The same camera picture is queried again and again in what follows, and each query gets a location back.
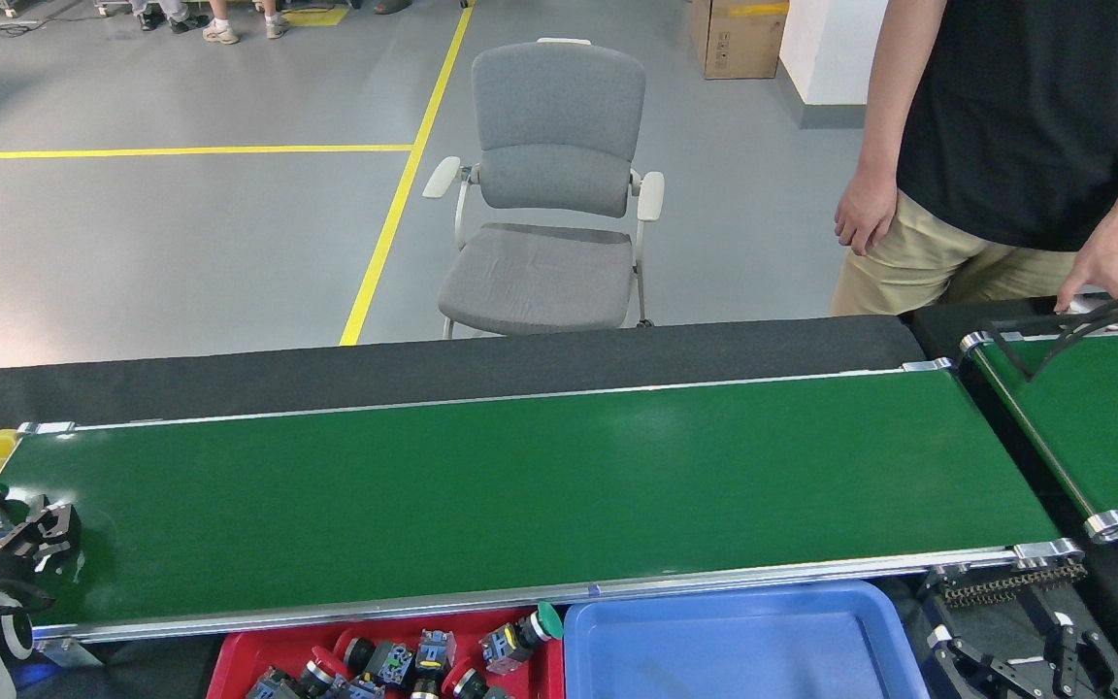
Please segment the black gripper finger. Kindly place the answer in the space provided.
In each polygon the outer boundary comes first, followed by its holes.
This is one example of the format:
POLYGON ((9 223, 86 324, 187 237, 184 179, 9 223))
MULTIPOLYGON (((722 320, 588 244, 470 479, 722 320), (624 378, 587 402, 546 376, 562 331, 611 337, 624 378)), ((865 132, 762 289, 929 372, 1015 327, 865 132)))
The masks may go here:
POLYGON ((1046 649, 1055 698, 1118 698, 1112 649, 1097 631, 1079 631, 1068 615, 1052 616, 1046 649))
POLYGON ((1010 664, 980 653, 945 625, 928 636, 929 668, 940 698, 1035 698, 1036 686, 1022 680, 1010 664))

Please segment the person's left hand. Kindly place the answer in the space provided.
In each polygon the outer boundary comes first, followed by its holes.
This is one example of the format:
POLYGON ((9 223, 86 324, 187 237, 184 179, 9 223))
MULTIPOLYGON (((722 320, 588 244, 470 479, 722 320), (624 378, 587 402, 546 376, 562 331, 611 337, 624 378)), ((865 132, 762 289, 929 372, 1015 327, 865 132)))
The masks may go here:
POLYGON ((1079 291, 1095 286, 1118 297, 1118 235, 1092 235, 1078 252, 1072 270, 1057 292, 1057 314, 1069 312, 1079 291))

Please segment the person's right hand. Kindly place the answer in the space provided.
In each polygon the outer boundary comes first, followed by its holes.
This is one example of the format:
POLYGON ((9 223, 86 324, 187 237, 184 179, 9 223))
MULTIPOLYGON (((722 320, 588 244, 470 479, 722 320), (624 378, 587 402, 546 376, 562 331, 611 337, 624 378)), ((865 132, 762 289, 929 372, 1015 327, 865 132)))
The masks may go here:
POLYGON ((834 234, 853 255, 865 256, 881 242, 896 217, 896 169, 860 166, 839 199, 834 234))

